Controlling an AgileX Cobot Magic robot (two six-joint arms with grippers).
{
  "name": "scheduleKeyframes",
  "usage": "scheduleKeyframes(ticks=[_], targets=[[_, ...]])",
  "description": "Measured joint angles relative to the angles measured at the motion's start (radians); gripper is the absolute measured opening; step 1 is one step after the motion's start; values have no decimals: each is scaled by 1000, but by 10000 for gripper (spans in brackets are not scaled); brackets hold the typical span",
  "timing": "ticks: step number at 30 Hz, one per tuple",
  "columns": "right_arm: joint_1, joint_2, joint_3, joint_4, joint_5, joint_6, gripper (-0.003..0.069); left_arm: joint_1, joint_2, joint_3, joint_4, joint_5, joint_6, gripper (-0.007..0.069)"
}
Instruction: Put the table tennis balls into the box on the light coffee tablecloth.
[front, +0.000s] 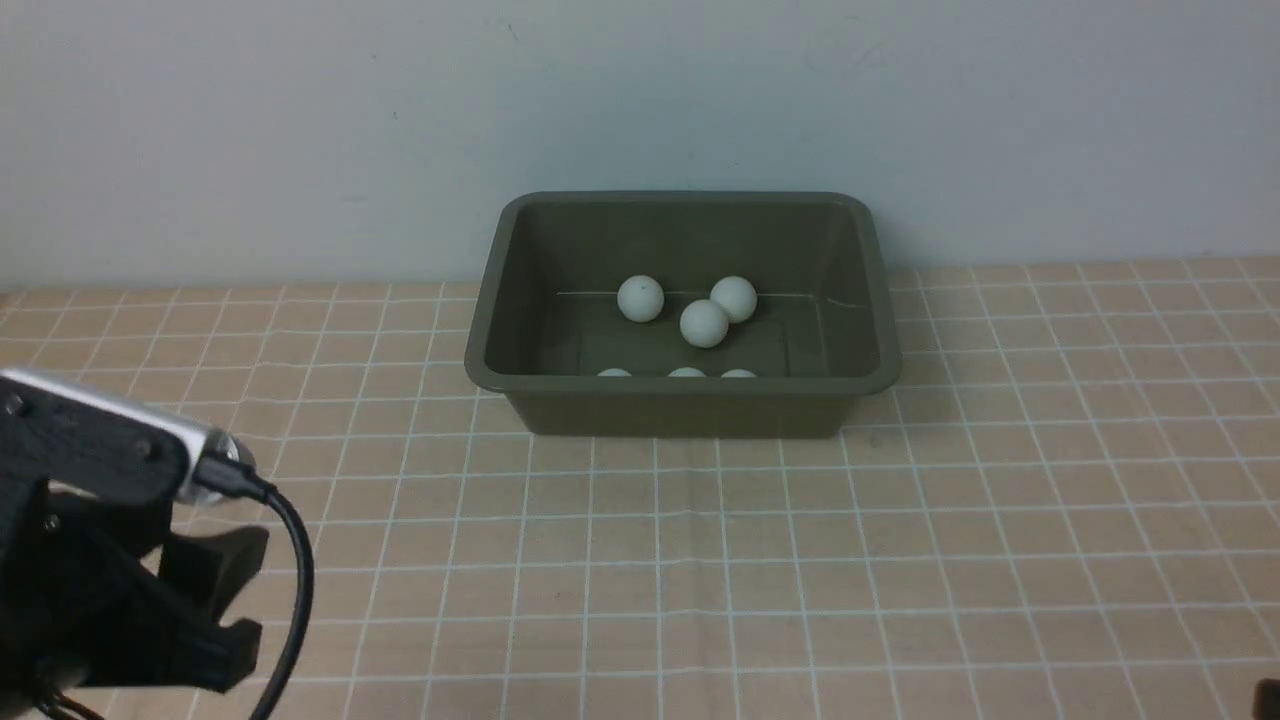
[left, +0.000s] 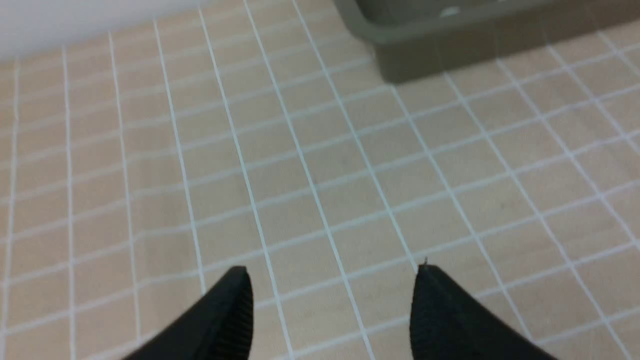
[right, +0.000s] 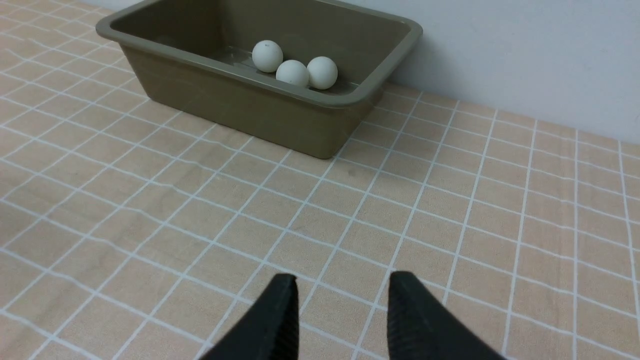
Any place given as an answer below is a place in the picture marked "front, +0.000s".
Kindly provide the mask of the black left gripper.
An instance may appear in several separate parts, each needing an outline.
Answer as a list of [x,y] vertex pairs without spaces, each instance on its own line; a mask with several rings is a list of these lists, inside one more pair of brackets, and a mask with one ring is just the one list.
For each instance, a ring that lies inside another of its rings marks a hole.
[[[3,492],[3,700],[40,701],[88,680],[225,693],[253,674],[262,626],[220,624],[260,573],[269,532],[173,532],[163,542],[170,520],[166,498],[109,503],[54,480]],[[115,621],[129,568],[159,546],[157,579],[173,598],[155,618]]]

